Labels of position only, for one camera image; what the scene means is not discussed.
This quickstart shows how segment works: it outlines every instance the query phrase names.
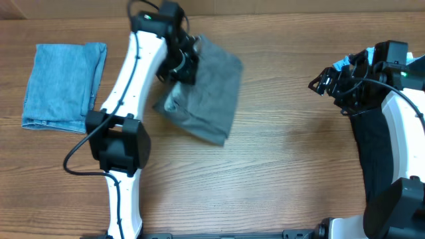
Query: blue towel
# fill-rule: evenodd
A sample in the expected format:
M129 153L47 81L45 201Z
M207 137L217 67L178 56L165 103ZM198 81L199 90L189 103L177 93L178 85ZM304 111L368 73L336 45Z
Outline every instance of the blue towel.
M374 47L369 47L369 48L366 48L366 50L367 50L367 60L369 61L369 64L371 65L372 62L373 62L373 54L375 53L375 48ZM408 54L407 55L406 64L410 64L410 63L414 62L415 60L418 60L419 58L413 58L410 54ZM350 61L349 61L348 56L345 56L345 58L343 60L340 60L338 62L335 62L333 64L333 67L337 71L341 71L341 69L343 68L343 66L348 66L348 65L350 65Z
M86 133L107 51L104 43L38 44L22 127Z

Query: gray towel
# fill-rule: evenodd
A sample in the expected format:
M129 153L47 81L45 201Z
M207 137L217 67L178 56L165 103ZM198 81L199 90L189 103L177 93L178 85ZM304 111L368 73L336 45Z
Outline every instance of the gray towel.
M86 133L104 69L104 43L38 44L22 127Z
M176 83L153 108L193 135L224 145L236 111L243 65L207 37L201 40L196 84Z

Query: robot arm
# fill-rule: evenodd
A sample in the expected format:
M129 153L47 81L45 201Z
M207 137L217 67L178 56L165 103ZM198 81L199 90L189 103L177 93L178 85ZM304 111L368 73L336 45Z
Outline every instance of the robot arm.
M336 218L319 225L318 238L425 238L425 73L406 65L407 44L387 41L375 46L373 62L367 51L349 57L351 65L338 72L326 68L309 88L335 98L345 116L381 107L388 124L393 154L392 185L368 203L363 215ZM383 88L400 90L411 102Z
M120 182L121 203L118 204L114 181L106 177L111 216L108 236L115 239L121 238L117 222L121 222L126 239L139 238L142 233L139 180L151 148L142 122L155 75L163 80L195 83L198 58L194 49L198 38L190 37L180 28L184 15L177 3L164 1L158 14L142 11L131 18L127 56L114 89L102 104L101 111L89 112L86 118L86 129L90 134L111 116L125 94L112 119L89 139L93 157L99 160L100 168Z
M130 79L130 74L136 61L136 37L139 43L139 62L134 73L135 80L131 81L124 98L124 104L120 106L116 116L126 118L128 115L133 115L133 119L142 121L143 110L149 89L155 74L167 57L167 43L165 39L158 38L154 33L138 31L136 34L132 33L130 35L128 52L124 65L122 66L114 89L108 99L103 103L102 109L105 109L107 114L112 113L124 92L124 88ZM120 204L120 220L124 238L137 238L142 227L142 219L139 213L139 181L141 169L136 169L132 177L128 177L126 172L115 170L109 171L109 174L112 174L120 182L120 195L122 201ZM106 180L108 182L111 215L108 235L113 238L120 238L120 229L117 224L117 191L114 186L114 181L109 177L106 177Z

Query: white plastic casing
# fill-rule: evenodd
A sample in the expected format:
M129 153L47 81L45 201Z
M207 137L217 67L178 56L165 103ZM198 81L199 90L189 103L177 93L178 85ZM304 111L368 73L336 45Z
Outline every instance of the white plastic casing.
M333 219L329 225L329 239L367 239L363 230L363 215Z
M421 112L425 110L425 93L404 89L407 96ZM382 112L390 130L394 174L399 178L420 177L425 182L425 134L420 120L410 105L398 94L390 92L382 103Z
M164 38L159 39L157 35L143 31L137 32L137 39L139 41L137 68L125 95L124 103L120 106L116 115L126 117L128 114L133 114L134 119L143 121L143 111L147 95L158 68L167 56L167 43ZM129 36L127 56L120 75L112 93L102 105L102 109L106 109L107 114L112 113L116 108L130 79L135 64L136 49L135 34L131 33ZM128 177L127 173L117 171L110 171L109 174L113 175L120 182L120 217L124 238L136 239L142 228L142 219L139 211L141 169L138 169L133 177ZM108 177L106 177L106 180L108 182L111 215L108 235L114 239L120 239L121 234L117 223L117 191L114 181Z

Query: table surface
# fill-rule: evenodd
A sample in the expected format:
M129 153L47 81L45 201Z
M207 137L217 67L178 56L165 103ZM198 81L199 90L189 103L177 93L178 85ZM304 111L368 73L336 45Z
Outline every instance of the table surface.
M361 214L365 192L349 119L307 88L325 67L388 39L425 53L425 13L191 17L195 34L245 66L238 110L224 147L193 137L147 107L152 152L141 179L146 232L281 232L323 218ZM127 19L0 21L0 238L77 238L104 233L108 189L75 177L62 160L83 135L21 128L37 43L105 42L96 109L128 46ZM148 106L164 92L156 81ZM88 145L75 170L98 169Z

